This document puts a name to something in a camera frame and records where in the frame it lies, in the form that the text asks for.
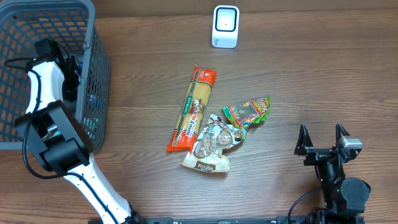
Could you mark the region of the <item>green candy bag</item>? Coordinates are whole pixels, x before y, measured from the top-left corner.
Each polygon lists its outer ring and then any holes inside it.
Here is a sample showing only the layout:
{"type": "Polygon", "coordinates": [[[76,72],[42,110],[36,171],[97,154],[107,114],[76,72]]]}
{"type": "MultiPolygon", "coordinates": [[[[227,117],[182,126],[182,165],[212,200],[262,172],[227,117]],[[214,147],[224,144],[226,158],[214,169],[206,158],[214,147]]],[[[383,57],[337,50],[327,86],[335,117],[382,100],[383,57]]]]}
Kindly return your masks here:
{"type": "Polygon", "coordinates": [[[238,106],[223,106],[222,110],[235,128],[247,131],[250,125],[259,124],[267,119],[271,111],[271,101],[269,96],[265,96],[238,106]]]}

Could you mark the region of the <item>orange pasta packet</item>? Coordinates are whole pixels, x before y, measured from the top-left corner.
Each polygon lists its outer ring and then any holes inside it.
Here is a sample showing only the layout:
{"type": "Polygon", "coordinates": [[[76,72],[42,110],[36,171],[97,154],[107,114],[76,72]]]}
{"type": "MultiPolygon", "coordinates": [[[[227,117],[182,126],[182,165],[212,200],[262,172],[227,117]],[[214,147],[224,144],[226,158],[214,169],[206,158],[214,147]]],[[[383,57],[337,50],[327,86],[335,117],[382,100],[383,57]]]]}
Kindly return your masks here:
{"type": "Polygon", "coordinates": [[[166,147],[167,152],[192,151],[200,132],[216,75],[216,70],[200,69],[198,65],[195,65],[177,124],[166,147]]]}

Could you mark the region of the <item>white brown cookie bag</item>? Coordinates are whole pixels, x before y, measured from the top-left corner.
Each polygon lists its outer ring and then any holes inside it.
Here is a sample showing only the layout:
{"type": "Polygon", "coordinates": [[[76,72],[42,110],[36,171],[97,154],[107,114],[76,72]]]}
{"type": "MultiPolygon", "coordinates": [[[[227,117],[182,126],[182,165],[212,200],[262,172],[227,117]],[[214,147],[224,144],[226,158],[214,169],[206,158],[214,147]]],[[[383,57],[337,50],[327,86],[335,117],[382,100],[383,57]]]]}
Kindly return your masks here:
{"type": "Polygon", "coordinates": [[[219,116],[211,114],[181,165],[201,172],[228,172],[230,162],[223,151],[239,145],[245,136],[244,130],[226,124],[219,116]]]}

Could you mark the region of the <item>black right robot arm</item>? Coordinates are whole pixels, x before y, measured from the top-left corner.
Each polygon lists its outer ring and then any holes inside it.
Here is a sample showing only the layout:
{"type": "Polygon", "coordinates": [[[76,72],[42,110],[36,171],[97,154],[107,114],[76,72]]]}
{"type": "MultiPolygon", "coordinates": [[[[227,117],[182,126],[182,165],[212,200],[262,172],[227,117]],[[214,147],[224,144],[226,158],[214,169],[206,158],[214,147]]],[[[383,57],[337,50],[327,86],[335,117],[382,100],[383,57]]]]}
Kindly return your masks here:
{"type": "Polygon", "coordinates": [[[343,164],[354,160],[361,152],[360,139],[352,137],[341,123],[336,124],[336,142],[329,149],[315,149],[306,125],[300,126],[294,154],[305,156],[303,164],[313,166],[320,181],[325,208],[309,217],[309,223],[360,223],[358,215],[365,211],[371,187],[365,181],[346,177],[343,164]]]}

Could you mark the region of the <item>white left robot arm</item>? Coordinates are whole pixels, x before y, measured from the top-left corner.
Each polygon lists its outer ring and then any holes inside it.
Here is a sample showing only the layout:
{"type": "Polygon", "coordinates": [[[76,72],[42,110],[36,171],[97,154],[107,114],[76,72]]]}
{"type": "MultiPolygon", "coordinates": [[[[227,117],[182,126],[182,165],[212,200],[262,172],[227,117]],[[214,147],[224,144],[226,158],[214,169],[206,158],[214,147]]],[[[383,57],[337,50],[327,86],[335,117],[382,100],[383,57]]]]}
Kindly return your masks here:
{"type": "Polygon", "coordinates": [[[93,145],[64,102],[77,99],[81,64],[56,41],[35,43],[36,58],[24,67],[30,78],[30,102],[14,122],[22,136],[27,170],[40,179],[65,178],[89,201],[100,223],[141,223],[131,204],[98,167],[93,145]]]}

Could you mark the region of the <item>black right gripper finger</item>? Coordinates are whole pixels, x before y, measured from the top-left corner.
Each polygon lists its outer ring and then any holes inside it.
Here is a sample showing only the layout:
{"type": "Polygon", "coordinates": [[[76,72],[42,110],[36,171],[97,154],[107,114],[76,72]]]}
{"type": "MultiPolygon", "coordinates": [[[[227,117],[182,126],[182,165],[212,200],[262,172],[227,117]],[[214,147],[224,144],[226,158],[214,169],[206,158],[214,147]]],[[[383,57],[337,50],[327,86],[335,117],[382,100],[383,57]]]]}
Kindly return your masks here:
{"type": "Polygon", "coordinates": [[[341,123],[335,126],[335,139],[337,146],[345,146],[350,140],[350,135],[341,123]]]}
{"type": "Polygon", "coordinates": [[[313,144],[310,139],[310,135],[306,128],[306,125],[303,123],[300,126],[300,132],[298,141],[295,147],[294,154],[298,156],[306,156],[308,153],[313,151],[313,144]]]}

